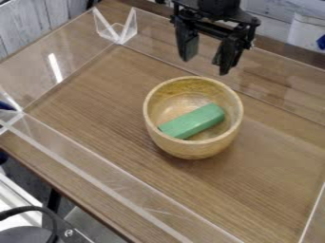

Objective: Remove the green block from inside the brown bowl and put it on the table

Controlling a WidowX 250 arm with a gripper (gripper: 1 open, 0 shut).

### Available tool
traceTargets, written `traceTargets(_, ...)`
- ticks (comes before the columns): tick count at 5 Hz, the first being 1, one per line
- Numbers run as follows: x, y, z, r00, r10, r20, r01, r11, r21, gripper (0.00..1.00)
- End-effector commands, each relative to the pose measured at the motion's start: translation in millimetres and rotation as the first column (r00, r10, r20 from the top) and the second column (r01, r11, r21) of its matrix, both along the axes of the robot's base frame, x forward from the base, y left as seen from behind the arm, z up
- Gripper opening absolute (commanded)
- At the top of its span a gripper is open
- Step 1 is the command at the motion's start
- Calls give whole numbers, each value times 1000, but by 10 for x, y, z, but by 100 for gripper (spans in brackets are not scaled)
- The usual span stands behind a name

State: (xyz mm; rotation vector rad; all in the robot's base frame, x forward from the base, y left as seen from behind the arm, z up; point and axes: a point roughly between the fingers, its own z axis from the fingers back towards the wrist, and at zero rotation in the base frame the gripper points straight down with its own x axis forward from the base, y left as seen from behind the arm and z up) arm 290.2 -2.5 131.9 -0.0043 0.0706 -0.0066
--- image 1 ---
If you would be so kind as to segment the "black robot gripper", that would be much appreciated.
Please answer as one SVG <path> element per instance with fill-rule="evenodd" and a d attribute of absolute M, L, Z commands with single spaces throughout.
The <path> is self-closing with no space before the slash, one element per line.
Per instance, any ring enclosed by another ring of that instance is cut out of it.
<path fill-rule="evenodd" d="M 241 0 L 171 0 L 178 52 L 187 62 L 198 53 L 199 33 L 222 40 L 213 64 L 227 75 L 238 64 L 243 49 L 250 49 L 261 20 L 239 6 Z"/>

